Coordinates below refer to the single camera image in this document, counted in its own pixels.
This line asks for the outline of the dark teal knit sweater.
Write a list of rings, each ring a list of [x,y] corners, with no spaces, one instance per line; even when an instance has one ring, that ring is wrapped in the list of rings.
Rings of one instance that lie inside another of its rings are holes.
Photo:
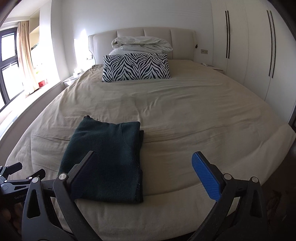
[[[103,123],[86,116],[79,123],[62,157],[59,173],[69,173],[89,151],[87,161],[71,184],[73,199],[139,204],[144,200],[140,122]]]

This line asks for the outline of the dark framed window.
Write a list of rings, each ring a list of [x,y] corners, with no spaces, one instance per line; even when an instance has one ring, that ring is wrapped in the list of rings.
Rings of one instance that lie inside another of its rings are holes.
[[[17,28],[1,31],[1,111],[23,91],[16,48]]]

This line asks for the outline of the small red object on sill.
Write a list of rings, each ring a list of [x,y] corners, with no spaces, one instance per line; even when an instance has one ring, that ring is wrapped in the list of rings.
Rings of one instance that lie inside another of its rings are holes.
[[[40,88],[42,88],[43,86],[46,85],[46,82],[45,82],[44,80],[42,80],[42,81],[40,81],[40,82],[38,83],[38,85],[39,85]]]

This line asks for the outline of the beige bed sheet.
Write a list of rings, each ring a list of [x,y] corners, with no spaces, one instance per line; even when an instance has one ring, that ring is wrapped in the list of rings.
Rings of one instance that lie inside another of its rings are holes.
[[[78,200],[104,240],[166,240],[195,231],[214,202],[191,156],[238,179],[265,182],[295,141],[295,132],[256,94],[190,60],[171,60],[169,79],[105,83],[94,66],[61,92],[24,132],[6,164],[21,162],[13,179],[39,169],[58,175],[63,154],[85,116],[107,123],[139,121],[144,201],[112,204]]]

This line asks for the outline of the beige curtain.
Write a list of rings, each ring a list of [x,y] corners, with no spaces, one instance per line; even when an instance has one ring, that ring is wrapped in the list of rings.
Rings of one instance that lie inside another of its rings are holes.
[[[39,89],[34,76],[34,68],[31,59],[29,21],[18,23],[16,32],[16,48],[18,52],[18,65],[23,75],[23,87],[26,95],[30,95]]]

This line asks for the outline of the white bedside table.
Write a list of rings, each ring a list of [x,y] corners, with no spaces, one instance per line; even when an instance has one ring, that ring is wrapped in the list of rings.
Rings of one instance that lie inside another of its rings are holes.
[[[211,69],[213,69],[213,70],[215,70],[217,72],[220,72],[220,73],[224,74],[224,70],[219,68],[219,67],[216,67],[216,66],[213,66],[213,65],[208,65],[208,64],[205,64],[205,63],[201,63],[201,65],[203,65],[203,66],[205,66],[207,68],[211,68]]]

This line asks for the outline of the zebra print pillow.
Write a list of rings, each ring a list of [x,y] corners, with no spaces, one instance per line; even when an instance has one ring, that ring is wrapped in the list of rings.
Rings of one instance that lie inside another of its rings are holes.
[[[158,53],[106,55],[103,59],[103,82],[169,79],[168,57]]]

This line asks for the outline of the beige padded headboard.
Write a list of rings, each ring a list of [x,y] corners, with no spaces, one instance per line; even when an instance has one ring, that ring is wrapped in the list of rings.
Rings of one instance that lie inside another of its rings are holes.
[[[194,30],[168,27],[136,27],[102,32],[88,37],[89,51],[102,64],[112,50],[163,51],[169,59],[194,60],[198,47]]]

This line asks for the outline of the white crumpled duvet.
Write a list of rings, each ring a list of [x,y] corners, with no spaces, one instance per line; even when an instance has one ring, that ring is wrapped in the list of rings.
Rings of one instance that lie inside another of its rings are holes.
[[[115,38],[110,55],[128,53],[158,53],[168,54],[173,51],[171,44],[164,39],[150,36],[122,36]]]

